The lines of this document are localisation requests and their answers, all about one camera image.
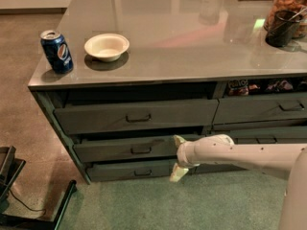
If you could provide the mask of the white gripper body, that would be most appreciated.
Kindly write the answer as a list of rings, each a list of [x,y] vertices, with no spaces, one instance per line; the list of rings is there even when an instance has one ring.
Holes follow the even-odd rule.
[[[177,163],[181,168],[190,169],[197,167],[196,163],[192,163],[188,160],[188,142],[182,143],[177,149]]]

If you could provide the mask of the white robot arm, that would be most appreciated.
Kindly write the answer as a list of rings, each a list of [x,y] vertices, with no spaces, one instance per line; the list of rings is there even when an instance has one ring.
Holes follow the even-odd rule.
[[[234,165],[288,181],[278,230],[307,230],[307,147],[304,144],[237,145],[225,135],[196,141],[174,137],[177,162],[170,176],[179,181],[201,164]]]

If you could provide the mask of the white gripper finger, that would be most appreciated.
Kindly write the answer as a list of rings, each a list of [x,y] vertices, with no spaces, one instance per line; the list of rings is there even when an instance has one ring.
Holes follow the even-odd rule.
[[[174,142],[175,142],[176,147],[178,148],[180,145],[185,143],[186,140],[183,137],[179,136],[179,135],[175,135],[174,136]]]
[[[172,173],[170,175],[171,182],[179,182],[180,179],[185,176],[189,170],[187,168],[182,168],[178,163],[173,166]]]

